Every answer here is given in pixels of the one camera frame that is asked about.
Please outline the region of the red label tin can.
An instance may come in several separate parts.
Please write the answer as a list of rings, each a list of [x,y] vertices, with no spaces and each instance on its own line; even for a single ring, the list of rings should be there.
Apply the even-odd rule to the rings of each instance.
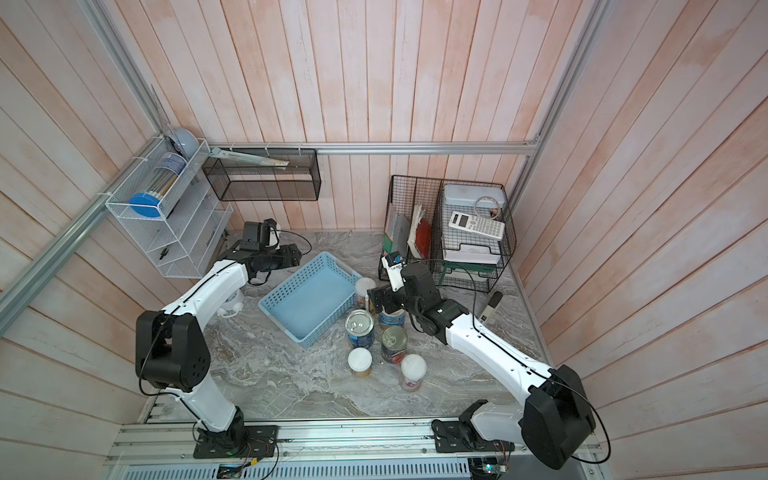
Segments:
[[[385,362],[400,364],[406,355],[408,334],[402,326],[390,326],[381,336],[381,355]]]

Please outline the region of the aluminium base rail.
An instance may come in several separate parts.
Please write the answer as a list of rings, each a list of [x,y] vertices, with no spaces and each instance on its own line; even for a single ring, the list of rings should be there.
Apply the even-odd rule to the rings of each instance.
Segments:
[[[106,457],[105,479],[609,479],[589,438],[559,470],[522,445],[479,451],[437,448],[430,418],[254,422],[266,440],[240,458],[196,458],[186,423],[123,427]]]

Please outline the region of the small blue tin can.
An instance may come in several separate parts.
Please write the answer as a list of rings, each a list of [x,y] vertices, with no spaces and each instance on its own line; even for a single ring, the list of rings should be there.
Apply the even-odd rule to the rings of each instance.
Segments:
[[[379,314],[379,325],[383,330],[386,330],[393,326],[403,327],[407,312],[404,309],[397,309],[392,312],[383,310]]]

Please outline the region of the white lid pink bottle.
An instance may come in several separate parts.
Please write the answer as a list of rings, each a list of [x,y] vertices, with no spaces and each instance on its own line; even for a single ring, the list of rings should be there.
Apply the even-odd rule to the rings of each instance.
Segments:
[[[406,391],[418,390],[427,373],[427,363],[417,354],[406,355],[401,364],[401,386]]]

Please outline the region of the blue label tin can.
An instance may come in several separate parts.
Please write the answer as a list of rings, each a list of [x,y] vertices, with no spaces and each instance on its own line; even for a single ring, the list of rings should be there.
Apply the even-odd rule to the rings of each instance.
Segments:
[[[345,330],[353,348],[369,349],[373,345],[374,322],[366,310],[352,310],[345,320]]]

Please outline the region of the light blue plastic basket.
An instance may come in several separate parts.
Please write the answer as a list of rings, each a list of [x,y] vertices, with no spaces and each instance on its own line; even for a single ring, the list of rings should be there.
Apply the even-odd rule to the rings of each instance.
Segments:
[[[259,300],[260,310],[296,344],[311,347],[356,304],[355,270],[328,252]]]

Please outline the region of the white calculator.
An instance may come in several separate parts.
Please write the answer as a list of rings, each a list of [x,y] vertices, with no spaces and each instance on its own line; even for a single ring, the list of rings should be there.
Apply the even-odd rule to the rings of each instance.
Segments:
[[[505,224],[496,220],[454,211],[449,218],[450,228],[469,234],[500,241],[504,237]]]

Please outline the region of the white alarm clock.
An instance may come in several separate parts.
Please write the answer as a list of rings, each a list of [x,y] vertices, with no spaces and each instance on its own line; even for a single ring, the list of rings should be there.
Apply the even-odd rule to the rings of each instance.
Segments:
[[[244,308],[244,295],[241,289],[236,290],[219,307],[217,315],[221,318],[231,318],[237,315]]]

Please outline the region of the white lid tall jar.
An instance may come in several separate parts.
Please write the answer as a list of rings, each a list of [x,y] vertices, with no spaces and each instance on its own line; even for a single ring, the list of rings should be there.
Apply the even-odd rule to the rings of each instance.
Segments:
[[[360,278],[355,283],[356,305],[359,309],[372,311],[369,291],[377,287],[376,282],[368,277]]]

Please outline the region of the white lid yellow jar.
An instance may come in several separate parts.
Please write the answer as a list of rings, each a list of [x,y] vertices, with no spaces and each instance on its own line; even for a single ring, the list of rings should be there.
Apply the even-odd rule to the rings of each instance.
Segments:
[[[371,352],[363,347],[353,349],[347,357],[348,367],[357,378],[364,378],[370,375],[372,361]]]

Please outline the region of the black mesh wall basket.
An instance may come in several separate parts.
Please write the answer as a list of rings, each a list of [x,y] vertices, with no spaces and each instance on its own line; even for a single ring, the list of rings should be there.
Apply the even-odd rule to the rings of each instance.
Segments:
[[[303,148],[214,148],[203,172],[225,202],[316,201],[322,185],[316,152]]]

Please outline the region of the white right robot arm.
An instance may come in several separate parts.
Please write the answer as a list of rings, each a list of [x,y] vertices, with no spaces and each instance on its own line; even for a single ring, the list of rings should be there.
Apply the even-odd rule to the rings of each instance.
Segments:
[[[500,382],[517,408],[477,401],[460,417],[460,437],[522,444],[542,464],[561,469],[602,420],[570,367],[535,360],[489,330],[474,311],[441,295],[426,261],[399,254],[380,260],[388,285],[368,292],[374,310],[405,310],[419,331],[475,361]]]

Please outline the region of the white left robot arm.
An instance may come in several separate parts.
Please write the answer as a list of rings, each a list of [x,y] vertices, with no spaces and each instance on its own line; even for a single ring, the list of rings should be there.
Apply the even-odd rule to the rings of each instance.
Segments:
[[[256,250],[236,244],[177,300],[137,318],[138,381],[156,388],[157,396],[174,398],[192,414],[196,458],[242,458],[252,451],[242,410],[223,395],[209,373],[205,326],[219,311],[233,310],[242,287],[258,274],[296,267],[301,258],[294,244]]]

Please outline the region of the white flat box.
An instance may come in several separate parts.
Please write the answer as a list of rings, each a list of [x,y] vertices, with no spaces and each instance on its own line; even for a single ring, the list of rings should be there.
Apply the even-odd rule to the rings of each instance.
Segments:
[[[484,237],[479,239],[443,237],[441,245],[444,259],[450,262],[495,265],[502,254],[499,241]]]

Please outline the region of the white box on top shelf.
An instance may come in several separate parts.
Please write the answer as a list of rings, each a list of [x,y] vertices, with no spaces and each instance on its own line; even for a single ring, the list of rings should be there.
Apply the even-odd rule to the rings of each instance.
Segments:
[[[478,208],[502,208],[506,196],[501,188],[495,186],[477,186],[466,184],[448,184],[443,188],[446,205]]]

